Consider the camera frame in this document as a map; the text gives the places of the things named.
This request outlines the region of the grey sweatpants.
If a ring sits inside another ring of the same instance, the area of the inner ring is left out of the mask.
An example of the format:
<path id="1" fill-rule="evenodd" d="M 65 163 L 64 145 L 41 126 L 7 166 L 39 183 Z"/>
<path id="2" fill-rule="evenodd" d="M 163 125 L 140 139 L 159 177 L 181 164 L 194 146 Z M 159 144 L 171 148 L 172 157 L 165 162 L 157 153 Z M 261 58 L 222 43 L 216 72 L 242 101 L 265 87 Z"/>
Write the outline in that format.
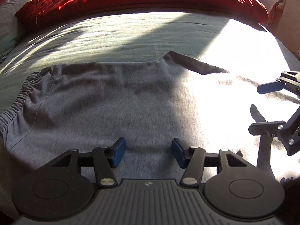
<path id="1" fill-rule="evenodd" d="M 1 114 L 1 142 L 35 170 L 76 148 L 90 152 L 126 139 L 118 178 L 179 178 L 174 138 L 208 152 L 240 150 L 256 162 L 249 125 L 286 120 L 299 100 L 284 91 L 258 94 L 287 66 L 202 62 L 174 51 L 150 62 L 60 64 L 30 74 Z"/>

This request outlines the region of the green plaid bed blanket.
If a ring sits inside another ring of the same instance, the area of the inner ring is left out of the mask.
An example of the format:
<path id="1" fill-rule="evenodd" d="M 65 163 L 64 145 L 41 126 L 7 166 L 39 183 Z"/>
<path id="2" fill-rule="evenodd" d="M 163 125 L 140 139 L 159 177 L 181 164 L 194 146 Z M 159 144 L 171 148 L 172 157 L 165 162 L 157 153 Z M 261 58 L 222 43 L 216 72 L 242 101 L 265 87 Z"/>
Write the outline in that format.
<path id="1" fill-rule="evenodd" d="M 299 61 L 269 31 L 209 12 L 135 12 L 75 19 L 24 38 L 1 63 L 1 114 L 27 77 L 50 66 L 90 62 L 152 62 L 174 51 L 201 62 L 262 64 L 299 70 Z M 1 141 L 1 211 L 17 218 L 15 182 L 33 170 Z"/>

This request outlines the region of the orange right curtain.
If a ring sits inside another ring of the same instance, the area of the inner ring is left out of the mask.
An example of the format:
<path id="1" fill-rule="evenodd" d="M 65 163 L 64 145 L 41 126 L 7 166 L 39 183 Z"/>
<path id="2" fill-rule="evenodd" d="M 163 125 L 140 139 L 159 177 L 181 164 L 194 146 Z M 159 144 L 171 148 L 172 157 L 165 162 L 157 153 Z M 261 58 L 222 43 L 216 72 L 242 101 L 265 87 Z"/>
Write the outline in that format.
<path id="1" fill-rule="evenodd" d="M 286 0 L 277 0 L 268 12 L 268 19 L 265 26 L 272 33 L 277 31 L 285 7 L 285 2 Z"/>

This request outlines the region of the red duvet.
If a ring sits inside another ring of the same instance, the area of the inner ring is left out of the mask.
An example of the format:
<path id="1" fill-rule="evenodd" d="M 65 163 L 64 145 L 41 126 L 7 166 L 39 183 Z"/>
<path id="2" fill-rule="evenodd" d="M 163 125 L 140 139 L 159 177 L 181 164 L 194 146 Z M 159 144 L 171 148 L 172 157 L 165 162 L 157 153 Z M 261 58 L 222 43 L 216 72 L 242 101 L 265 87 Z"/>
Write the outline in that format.
<path id="1" fill-rule="evenodd" d="M 217 11 L 258 23 L 268 19 L 266 7 L 258 0 L 32 0 L 16 12 L 27 29 L 38 31 L 78 17 L 126 9 L 174 8 Z"/>

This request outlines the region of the grey plaid pillow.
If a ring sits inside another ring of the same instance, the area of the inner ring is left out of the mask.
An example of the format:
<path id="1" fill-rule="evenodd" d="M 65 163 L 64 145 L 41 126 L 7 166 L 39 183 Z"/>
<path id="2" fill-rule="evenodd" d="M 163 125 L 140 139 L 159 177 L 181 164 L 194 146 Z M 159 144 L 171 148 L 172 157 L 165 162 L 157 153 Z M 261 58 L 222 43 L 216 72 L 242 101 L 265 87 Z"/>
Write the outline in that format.
<path id="1" fill-rule="evenodd" d="M 1 61 L 15 48 L 25 34 L 15 14 L 30 0 L 12 0 L 1 6 Z"/>

